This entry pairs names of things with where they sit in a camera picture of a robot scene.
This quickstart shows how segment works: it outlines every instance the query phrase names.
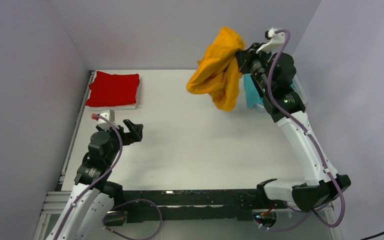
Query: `orange cloth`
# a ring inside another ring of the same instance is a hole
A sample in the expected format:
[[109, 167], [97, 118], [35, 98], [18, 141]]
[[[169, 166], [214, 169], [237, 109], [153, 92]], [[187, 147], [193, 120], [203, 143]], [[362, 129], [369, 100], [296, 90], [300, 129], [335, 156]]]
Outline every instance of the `orange cloth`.
[[239, 95], [239, 72], [235, 53], [245, 48], [242, 37], [227, 26], [208, 46], [186, 89], [191, 94], [210, 94], [217, 108], [231, 111]]

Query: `blue cloth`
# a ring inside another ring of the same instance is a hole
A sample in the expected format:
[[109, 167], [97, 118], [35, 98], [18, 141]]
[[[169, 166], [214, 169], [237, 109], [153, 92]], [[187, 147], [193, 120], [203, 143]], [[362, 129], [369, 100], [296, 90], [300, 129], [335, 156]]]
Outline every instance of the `blue cloth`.
[[256, 103], [263, 104], [263, 99], [258, 94], [256, 86], [254, 86], [253, 80], [250, 74], [243, 75], [243, 88], [246, 94], [246, 106], [252, 108]]

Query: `folded red cloth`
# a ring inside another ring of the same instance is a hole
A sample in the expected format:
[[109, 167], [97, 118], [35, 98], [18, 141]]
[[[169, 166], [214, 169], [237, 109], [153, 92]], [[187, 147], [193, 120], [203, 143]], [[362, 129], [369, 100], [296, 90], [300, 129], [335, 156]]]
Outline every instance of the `folded red cloth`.
[[112, 75], [97, 71], [95, 80], [89, 84], [90, 97], [86, 106], [115, 107], [135, 104], [138, 86], [139, 74]]

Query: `folded cloth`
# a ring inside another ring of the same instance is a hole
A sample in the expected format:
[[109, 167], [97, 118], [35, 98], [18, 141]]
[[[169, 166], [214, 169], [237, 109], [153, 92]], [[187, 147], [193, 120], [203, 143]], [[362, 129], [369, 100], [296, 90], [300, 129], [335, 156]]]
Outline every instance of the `folded cloth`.
[[245, 89], [246, 106], [248, 108], [254, 107], [255, 104], [264, 105], [250, 74], [243, 75], [243, 88]]
[[243, 50], [242, 37], [227, 26], [221, 28], [208, 46], [198, 69], [186, 85], [192, 94], [210, 94], [217, 108], [231, 111], [239, 95], [239, 72], [235, 53]]
[[89, 84], [90, 97], [86, 106], [136, 106], [139, 83], [139, 74], [113, 75], [97, 71], [94, 81]]

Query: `gray wall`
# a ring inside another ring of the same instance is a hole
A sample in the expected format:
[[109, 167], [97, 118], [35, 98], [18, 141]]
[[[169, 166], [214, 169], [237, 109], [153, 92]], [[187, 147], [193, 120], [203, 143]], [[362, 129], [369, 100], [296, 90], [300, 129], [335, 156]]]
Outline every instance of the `gray wall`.
[[87, 70], [46, 0], [0, 0], [0, 240], [32, 239]]
[[294, 57], [317, 138], [351, 178], [344, 239], [382, 232], [384, 1], [323, 0]]
[[90, 69], [195, 69], [222, 26], [250, 45], [291, 29], [292, 52], [321, 0], [50, 0]]

